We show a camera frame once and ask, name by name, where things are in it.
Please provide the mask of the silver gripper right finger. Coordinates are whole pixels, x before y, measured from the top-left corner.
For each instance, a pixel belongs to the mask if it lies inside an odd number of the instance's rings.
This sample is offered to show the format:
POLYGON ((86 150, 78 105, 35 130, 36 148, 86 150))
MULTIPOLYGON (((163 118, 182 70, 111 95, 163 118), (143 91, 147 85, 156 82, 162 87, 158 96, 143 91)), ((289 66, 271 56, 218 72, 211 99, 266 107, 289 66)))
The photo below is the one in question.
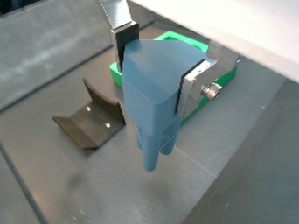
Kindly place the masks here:
POLYGON ((206 58, 182 77, 182 87, 177 103, 177 112, 182 119, 187 118, 198 108, 201 100, 211 101, 218 97, 222 85, 215 80, 227 74, 239 64, 242 55, 218 42, 211 41, 206 58))

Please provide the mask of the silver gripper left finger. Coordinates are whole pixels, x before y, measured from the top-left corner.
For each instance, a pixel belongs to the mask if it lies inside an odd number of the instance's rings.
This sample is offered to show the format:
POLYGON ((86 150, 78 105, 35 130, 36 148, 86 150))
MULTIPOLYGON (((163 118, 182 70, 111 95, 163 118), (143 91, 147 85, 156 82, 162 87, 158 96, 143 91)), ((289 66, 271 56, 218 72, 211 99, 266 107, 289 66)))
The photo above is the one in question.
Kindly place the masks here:
POLYGON ((127 44, 139 39, 139 23, 131 17, 127 0, 98 0, 107 16, 111 29, 112 46, 116 53, 118 70, 123 70, 127 44))

